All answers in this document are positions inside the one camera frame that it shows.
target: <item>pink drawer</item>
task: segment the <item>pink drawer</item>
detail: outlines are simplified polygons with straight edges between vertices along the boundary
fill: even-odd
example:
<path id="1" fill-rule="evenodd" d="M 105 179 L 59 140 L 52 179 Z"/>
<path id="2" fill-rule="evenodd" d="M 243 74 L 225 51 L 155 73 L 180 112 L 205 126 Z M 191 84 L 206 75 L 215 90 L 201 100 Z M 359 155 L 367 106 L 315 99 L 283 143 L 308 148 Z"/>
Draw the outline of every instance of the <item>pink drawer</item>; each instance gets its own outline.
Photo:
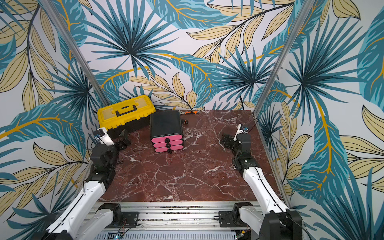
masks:
<path id="1" fill-rule="evenodd" d="M 154 137 L 151 139 L 151 141 L 153 143 L 157 143 L 157 142 L 165 142 L 166 139 L 169 139 L 170 141 L 175 141 L 175 140 L 180 140 L 183 138 L 182 135 L 180 134 L 176 134 L 176 135 L 172 135 L 172 136 L 165 136 L 165 137 Z"/>
<path id="2" fill-rule="evenodd" d="M 169 144 L 171 146 L 174 146 L 174 145 L 180 145 L 183 143 L 183 140 L 174 140 L 174 141 L 170 141 Z M 157 142 L 153 145 L 153 147 L 165 147 L 167 144 L 165 142 Z"/>
<path id="3" fill-rule="evenodd" d="M 175 146 L 171 146 L 171 150 L 180 150 L 183 148 L 183 145 L 175 145 Z M 166 147 L 158 147 L 158 148 L 155 148 L 155 151 L 156 152 L 166 152 L 169 148 L 166 148 Z"/>

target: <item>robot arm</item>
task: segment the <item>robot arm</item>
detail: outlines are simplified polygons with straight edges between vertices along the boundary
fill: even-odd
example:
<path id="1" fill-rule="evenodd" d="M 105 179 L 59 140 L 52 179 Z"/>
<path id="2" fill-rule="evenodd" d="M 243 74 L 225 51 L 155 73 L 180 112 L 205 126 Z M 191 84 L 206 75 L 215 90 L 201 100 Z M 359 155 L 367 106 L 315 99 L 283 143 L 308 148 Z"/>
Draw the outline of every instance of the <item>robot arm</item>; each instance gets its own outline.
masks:
<path id="1" fill-rule="evenodd" d="M 112 183 L 119 150 L 125 149 L 129 145 L 127 138 L 113 142 L 104 127 L 97 129 L 94 135 L 100 142 L 93 148 L 90 156 L 93 165 L 90 175 L 83 184 L 83 189 L 45 232 L 33 235 L 33 240 L 93 239 L 100 229 L 122 222 L 120 204 L 103 204 L 91 220 L 83 226 L 81 225 L 89 210 Z"/>
<path id="2" fill-rule="evenodd" d="M 232 151 L 232 163 L 251 187 L 263 214 L 249 202 L 236 203 L 233 211 L 219 213 L 220 226 L 232 221 L 237 226 L 250 226 L 260 240 L 302 240 L 302 219 L 297 211 L 290 211 L 275 194 L 263 171 L 251 154 L 250 136 L 239 124 L 235 137 L 223 134 L 220 144 Z"/>

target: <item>wall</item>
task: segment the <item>wall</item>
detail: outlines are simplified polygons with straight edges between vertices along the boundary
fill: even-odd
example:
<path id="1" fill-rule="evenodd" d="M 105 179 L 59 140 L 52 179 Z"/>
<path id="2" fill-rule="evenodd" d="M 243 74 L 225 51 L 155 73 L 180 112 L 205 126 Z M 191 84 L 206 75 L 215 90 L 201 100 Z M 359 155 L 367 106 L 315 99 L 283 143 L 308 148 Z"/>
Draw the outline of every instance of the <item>wall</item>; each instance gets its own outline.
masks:
<path id="1" fill-rule="evenodd" d="M 383 6 L 326 1 L 259 115 L 273 165 L 312 239 L 384 237 Z"/>
<path id="2" fill-rule="evenodd" d="M 302 0 L 231 2 L 90 1 L 80 50 L 113 103 L 253 109 Z"/>
<path id="3" fill-rule="evenodd" d="M 79 2 L 57 2 L 85 18 Z M 99 103 L 36 0 L 2 0 L 0 9 L 0 238 L 27 239 L 81 185 Z"/>

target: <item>toolbox lid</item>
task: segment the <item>toolbox lid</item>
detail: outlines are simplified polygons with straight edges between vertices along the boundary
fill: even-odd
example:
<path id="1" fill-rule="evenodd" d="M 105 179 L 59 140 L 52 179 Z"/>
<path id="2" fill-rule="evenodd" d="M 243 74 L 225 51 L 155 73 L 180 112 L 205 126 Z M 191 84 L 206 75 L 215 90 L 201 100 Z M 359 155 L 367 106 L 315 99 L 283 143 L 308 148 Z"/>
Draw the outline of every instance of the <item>toolbox lid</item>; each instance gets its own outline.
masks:
<path id="1" fill-rule="evenodd" d="M 100 127 L 116 128 L 133 120 L 145 118 L 156 111 L 147 95 L 115 103 L 97 111 Z"/>

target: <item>marble tabletop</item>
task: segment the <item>marble tabletop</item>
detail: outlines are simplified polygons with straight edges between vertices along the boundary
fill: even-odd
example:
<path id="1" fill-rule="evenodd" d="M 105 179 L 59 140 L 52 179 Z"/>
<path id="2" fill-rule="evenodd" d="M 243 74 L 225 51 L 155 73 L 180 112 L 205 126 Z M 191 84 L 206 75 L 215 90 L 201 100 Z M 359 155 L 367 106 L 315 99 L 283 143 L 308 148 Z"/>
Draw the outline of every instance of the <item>marble tabletop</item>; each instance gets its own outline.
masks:
<path id="1" fill-rule="evenodd" d="M 256 200 L 234 170 L 231 151 L 219 144 L 223 132 L 236 133 L 237 124 L 254 125 L 251 111 L 209 110 L 182 118 L 189 121 L 183 125 L 185 147 L 171 154 L 154 151 L 149 126 L 129 135 L 132 144 L 120 152 L 123 162 L 100 202 Z M 279 193 L 257 128 L 249 134 L 253 157 Z"/>

